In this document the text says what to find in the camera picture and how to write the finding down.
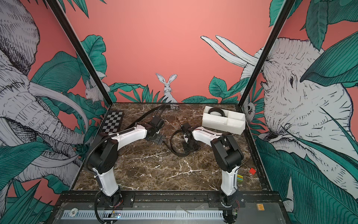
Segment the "long black belt s-curved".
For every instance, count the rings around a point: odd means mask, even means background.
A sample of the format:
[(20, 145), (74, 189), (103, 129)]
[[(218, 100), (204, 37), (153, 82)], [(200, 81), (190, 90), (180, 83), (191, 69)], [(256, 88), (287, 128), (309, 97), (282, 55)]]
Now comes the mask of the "long black belt s-curved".
[(221, 117), (226, 117), (225, 112), (218, 107), (210, 108), (208, 111), (208, 114), (212, 114), (212, 113), (218, 113), (218, 114), (220, 114)]

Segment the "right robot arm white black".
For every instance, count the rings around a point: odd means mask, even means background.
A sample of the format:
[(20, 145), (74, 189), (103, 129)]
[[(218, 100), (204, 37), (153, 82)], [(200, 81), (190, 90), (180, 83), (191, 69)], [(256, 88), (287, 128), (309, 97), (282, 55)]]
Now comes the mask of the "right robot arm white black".
[(184, 135), (182, 143), (186, 153), (200, 149), (199, 143), (212, 148), (215, 160), (222, 170), (221, 190), (227, 197), (237, 192), (237, 173), (244, 158), (235, 138), (230, 133), (216, 133), (204, 127), (192, 127), (185, 123), (181, 126)]

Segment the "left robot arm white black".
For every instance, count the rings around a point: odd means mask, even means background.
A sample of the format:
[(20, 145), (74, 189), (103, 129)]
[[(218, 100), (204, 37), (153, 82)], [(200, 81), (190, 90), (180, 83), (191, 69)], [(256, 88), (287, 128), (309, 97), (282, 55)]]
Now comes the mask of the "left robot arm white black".
[(114, 165), (118, 159), (118, 150), (139, 140), (153, 141), (161, 144), (163, 136), (159, 134), (165, 122), (155, 116), (150, 122), (112, 133), (102, 134), (95, 146), (90, 150), (85, 160), (85, 167), (94, 174), (100, 191), (107, 197), (120, 192), (119, 185), (114, 176)]

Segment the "white foam storage box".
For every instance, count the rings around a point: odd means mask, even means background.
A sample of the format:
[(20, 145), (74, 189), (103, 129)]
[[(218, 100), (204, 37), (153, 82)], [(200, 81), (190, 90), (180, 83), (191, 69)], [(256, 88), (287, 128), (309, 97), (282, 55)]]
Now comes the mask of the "white foam storage box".
[(218, 113), (208, 114), (210, 106), (205, 106), (202, 116), (202, 126), (241, 135), (246, 127), (245, 114), (222, 109), (226, 117)]

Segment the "black belt upper long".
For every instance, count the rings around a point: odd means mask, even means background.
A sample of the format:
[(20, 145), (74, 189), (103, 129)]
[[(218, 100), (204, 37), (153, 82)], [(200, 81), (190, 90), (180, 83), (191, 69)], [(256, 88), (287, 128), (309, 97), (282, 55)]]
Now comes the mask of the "black belt upper long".
[(161, 104), (158, 107), (155, 107), (151, 110), (149, 110), (148, 112), (146, 112), (145, 114), (143, 114), (141, 117), (139, 117), (138, 119), (136, 119), (134, 122), (132, 122), (128, 127), (126, 127), (124, 130), (130, 129), (132, 127), (134, 127), (138, 122), (140, 122), (141, 120), (143, 120), (144, 118), (146, 118), (147, 116), (149, 116), (150, 114), (152, 114), (153, 112), (155, 112), (155, 115), (157, 115), (159, 110), (162, 110), (161, 113), (159, 114), (159, 117), (162, 115), (162, 113), (168, 108), (168, 109), (172, 109), (172, 110), (178, 110), (179, 109), (179, 105), (178, 104)]

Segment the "black white checkerboard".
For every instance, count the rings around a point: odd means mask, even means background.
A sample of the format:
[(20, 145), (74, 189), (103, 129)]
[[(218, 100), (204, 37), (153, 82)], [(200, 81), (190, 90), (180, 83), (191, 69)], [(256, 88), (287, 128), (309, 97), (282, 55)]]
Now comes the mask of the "black white checkerboard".
[(112, 134), (118, 132), (120, 130), (123, 117), (123, 111), (109, 111), (99, 129), (99, 133)]

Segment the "red cube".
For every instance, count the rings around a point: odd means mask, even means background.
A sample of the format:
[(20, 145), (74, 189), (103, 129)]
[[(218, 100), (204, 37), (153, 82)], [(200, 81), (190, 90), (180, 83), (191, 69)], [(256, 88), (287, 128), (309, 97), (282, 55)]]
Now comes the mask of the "red cube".
[(255, 175), (257, 173), (257, 170), (255, 168), (250, 168), (249, 172), (251, 175)]

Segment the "orange label sticker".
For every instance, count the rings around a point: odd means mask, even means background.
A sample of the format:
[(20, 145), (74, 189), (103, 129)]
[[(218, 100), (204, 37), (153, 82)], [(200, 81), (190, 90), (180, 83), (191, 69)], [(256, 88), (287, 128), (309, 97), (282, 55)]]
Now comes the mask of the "orange label sticker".
[(262, 203), (257, 203), (256, 206), (259, 211), (265, 211), (264, 205)]

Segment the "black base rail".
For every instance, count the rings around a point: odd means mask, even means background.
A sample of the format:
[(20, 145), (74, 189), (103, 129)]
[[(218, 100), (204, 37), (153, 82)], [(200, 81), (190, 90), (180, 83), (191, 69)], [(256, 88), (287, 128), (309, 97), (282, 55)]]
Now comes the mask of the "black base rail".
[[(97, 191), (66, 191), (61, 194), (56, 207), (63, 203), (89, 203), (95, 202)], [(225, 206), (219, 191), (133, 191), (121, 192), (119, 208), (133, 208), (135, 203), (207, 203), (211, 208), (223, 208)], [(236, 205), (244, 207), (247, 203), (280, 203), (281, 197), (272, 191), (242, 191), (239, 198), (233, 200)]]

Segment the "left black frame post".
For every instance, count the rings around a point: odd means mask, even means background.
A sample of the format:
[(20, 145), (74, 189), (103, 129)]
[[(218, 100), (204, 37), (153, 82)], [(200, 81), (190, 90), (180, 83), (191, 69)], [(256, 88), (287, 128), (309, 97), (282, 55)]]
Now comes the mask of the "left black frame post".
[(94, 82), (96, 83), (99, 91), (104, 97), (104, 101), (107, 103), (109, 107), (112, 106), (113, 102), (108, 94), (108, 92), (105, 90), (101, 79), (98, 77), (97, 72), (94, 68), (94, 65), (92, 64), (88, 54), (84, 50), (78, 36), (76, 35), (75, 31), (72, 28), (72, 25), (70, 24), (69, 20), (67, 19), (61, 5), (58, 1), (55, 0), (47, 0), (46, 1), (50, 9), (52, 10), (53, 14), (55, 15), (56, 19), (58, 20), (59, 24), (61, 25), (62, 29), (64, 30), (66, 36), (71, 42), (71, 45), (74, 47), (76, 53), (78, 54), (79, 58), (81, 59), (82, 63), (84, 64), (86, 70), (91, 75), (91, 77), (94, 79)]

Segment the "black frame post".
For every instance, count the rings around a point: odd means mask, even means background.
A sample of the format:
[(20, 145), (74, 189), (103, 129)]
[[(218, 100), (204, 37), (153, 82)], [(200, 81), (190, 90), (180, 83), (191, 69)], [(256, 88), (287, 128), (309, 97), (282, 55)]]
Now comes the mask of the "black frame post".
[(74, 47), (76, 53), (78, 54), (79, 58), (81, 59), (82, 63), (84, 64), (86, 70), (91, 75), (91, 77), (94, 79), (94, 82), (96, 83), (99, 91), (104, 97), (104, 101), (107, 103), (109, 107), (112, 106), (113, 102), (108, 94), (108, 92), (105, 90), (101, 79), (98, 77), (97, 72), (94, 68), (94, 65), (92, 64), (88, 54), (84, 50), (78, 36), (76, 35), (75, 31), (72, 28), (72, 25), (70, 24), (69, 20), (67, 19), (61, 5), (58, 1), (55, 0), (47, 0), (46, 1), (50, 9), (52, 10), (53, 14), (55, 15), (56, 19), (58, 20), (59, 24), (61, 25), (62, 29), (64, 30), (66, 36), (71, 42), (71, 45)]
[(247, 86), (245, 88), (245, 91), (244, 91), (244, 93), (243, 93), (243, 95), (242, 95), (242, 97), (241, 97), (241, 99), (240, 99), (240, 101), (238, 103), (239, 109), (241, 109), (243, 107), (243, 104), (244, 104), (244, 102), (245, 102), (245, 100), (246, 100), (246, 98), (247, 98), (247, 96), (248, 96), (248, 94), (250, 92), (250, 89), (254, 85), (254, 82), (255, 82), (257, 76), (260, 74), (260, 71), (263, 68), (263, 64), (265, 63), (265, 60), (267, 59), (268, 54), (270, 53), (270, 51), (271, 51), (271, 49), (272, 49), (272, 47), (273, 47), (273, 45), (275, 43), (275, 40), (277, 39), (277, 37), (278, 37), (278, 35), (279, 35), (279, 33), (280, 33), (284, 23), (285, 23), (290, 11), (291, 11), (294, 3), (295, 3), (295, 0), (286, 0), (286, 1), (284, 1), (283, 6), (282, 6), (282, 8), (280, 10), (280, 13), (279, 13), (279, 15), (277, 17), (277, 20), (276, 20), (276, 22), (275, 22), (275, 24), (273, 26), (273, 29), (272, 29), (269, 37), (268, 37), (268, 40), (267, 40), (267, 42), (266, 42), (266, 44), (264, 46), (264, 49), (263, 49), (263, 51), (262, 51), (262, 53), (261, 53), (261, 55), (259, 57), (259, 60), (258, 60), (258, 62), (256, 64), (256, 66), (255, 66), (255, 69), (254, 69), (254, 71), (253, 71), (253, 73), (252, 73), (252, 75), (251, 75), (251, 77), (250, 77), (250, 79), (248, 81), (248, 84), (247, 84)]

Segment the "right black frame post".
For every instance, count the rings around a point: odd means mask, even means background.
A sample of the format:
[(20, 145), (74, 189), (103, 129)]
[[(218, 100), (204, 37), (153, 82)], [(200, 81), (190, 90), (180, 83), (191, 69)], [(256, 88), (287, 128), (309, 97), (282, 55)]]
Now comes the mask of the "right black frame post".
[(244, 93), (243, 93), (243, 95), (242, 95), (242, 97), (241, 97), (241, 99), (240, 99), (240, 101), (238, 103), (239, 109), (241, 109), (243, 107), (243, 104), (244, 104), (244, 102), (245, 102), (245, 100), (246, 100), (246, 98), (247, 98), (247, 96), (248, 96), (248, 94), (250, 92), (250, 89), (254, 85), (254, 82), (255, 82), (257, 76), (260, 74), (260, 71), (263, 68), (263, 64), (265, 63), (265, 60), (267, 59), (268, 54), (270, 53), (270, 51), (271, 51), (271, 49), (272, 49), (272, 47), (273, 47), (273, 45), (275, 43), (275, 40), (277, 39), (277, 37), (278, 37), (278, 35), (279, 35), (279, 33), (280, 33), (284, 23), (285, 23), (290, 11), (291, 11), (294, 3), (295, 3), (295, 0), (286, 0), (286, 1), (284, 1), (283, 6), (282, 6), (282, 8), (280, 10), (280, 13), (279, 13), (279, 15), (277, 17), (277, 20), (276, 20), (276, 22), (275, 22), (275, 24), (273, 26), (273, 29), (272, 29), (269, 37), (268, 37), (268, 40), (267, 40), (267, 42), (266, 42), (266, 44), (264, 46), (264, 49), (263, 49), (263, 51), (262, 51), (262, 53), (261, 53), (261, 55), (259, 57), (259, 60), (258, 60), (258, 62), (256, 64), (256, 66), (255, 66), (255, 69), (254, 69), (254, 71), (253, 71), (253, 73), (252, 73), (252, 75), (251, 75), (251, 77), (250, 77), (250, 79), (248, 81), (248, 84), (247, 84), (247, 86), (245, 88), (245, 91), (244, 91)]

